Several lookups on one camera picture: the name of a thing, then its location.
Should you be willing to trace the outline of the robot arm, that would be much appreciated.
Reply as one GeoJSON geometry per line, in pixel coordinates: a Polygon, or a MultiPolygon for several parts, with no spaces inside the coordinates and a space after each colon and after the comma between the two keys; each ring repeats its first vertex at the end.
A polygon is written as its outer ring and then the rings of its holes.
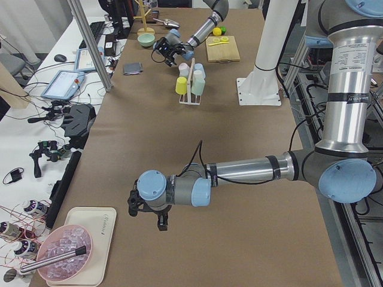
{"type": "MultiPolygon", "coordinates": [[[[228,1],[204,3],[212,14],[187,41],[173,29],[154,44],[153,52],[164,56],[168,66],[176,65],[175,54],[192,59],[194,49],[229,13],[228,1]]],[[[298,3],[269,2],[254,69],[246,78],[238,78],[238,96],[245,93],[245,105],[273,105],[279,100],[278,92],[271,91],[271,78],[277,72],[298,3]]],[[[127,200],[130,216],[153,212],[158,217],[158,229],[166,231],[173,205],[207,206],[211,188],[224,182],[260,185],[281,178],[305,181],[338,203],[355,203],[373,191],[377,175],[367,162],[369,150],[362,139],[373,57],[382,37],[382,1],[306,3],[306,45],[317,47],[324,42],[323,47],[331,43],[333,48],[324,130],[314,149],[292,151],[292,135],[289,150],[283,155],[204,164],[201,140],[181,173],[165,176],[158,170],[148,170],[140,175],[127,200]]]]}
{"type": "Polygon", "coordinates": [[[177,65],[176,55],[180,55],[186,61],[191,60],[194,57],[194,49],[206,40],[220,22],[224,21],[229,12],[227,0],[204,1],[204,3],[212,10],[212,14],[186,42],[181,40],[181,35],[177,29],[171,29],[153,45],[153,51],[162,55],[168,66],[177,65]]]}

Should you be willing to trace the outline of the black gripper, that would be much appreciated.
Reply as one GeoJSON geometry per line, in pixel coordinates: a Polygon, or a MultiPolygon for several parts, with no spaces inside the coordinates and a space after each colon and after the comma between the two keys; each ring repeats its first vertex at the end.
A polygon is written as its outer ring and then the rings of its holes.
{"type": "Polygon", "coordinates": [[[133,188],[130,191],[130,195],[127,199],[128,213],[130,216],[137,216],[138,212],[153,212],[157,215],[157,227],[159,231],[168,230],[168,212],[171,210],[171,205],[166,205],[160,210],[154,210],[146,203],[146,201],[139,195],[136,179],[133,183],[133,188]]]}
{"type": "Polygon", "coordinates": [[[175,62],[176,55],[182,56],[184,54],[184,47],[181,44],[169,45],[168,51],[168,55],[165,57],[166,64],[169,67],[175,67],[177,65],[175,62]]]}

